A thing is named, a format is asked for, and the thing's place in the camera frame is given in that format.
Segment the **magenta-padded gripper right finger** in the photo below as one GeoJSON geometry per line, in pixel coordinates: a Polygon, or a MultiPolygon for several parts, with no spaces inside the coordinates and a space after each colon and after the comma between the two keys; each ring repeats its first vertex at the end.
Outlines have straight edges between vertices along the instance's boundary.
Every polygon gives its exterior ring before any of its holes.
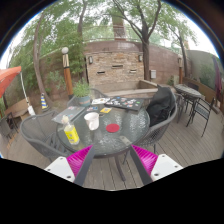
{"type": "Polygon", "coordinates": [[[182,166],[166,154],[156,155],[132,145],[130,155],[137,167],[143,185],[147,185],[182,169],[182,166]]]}

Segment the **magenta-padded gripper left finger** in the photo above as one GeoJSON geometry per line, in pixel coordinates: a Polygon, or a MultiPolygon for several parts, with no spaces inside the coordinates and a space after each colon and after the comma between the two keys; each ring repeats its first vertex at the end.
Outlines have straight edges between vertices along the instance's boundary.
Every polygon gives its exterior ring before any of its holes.
{"type": "Polygon", "coordinates": [[[82,186],[94,155],[95,149],[89,145],[68,157],[58,157],[45,171],[82,186]]]}

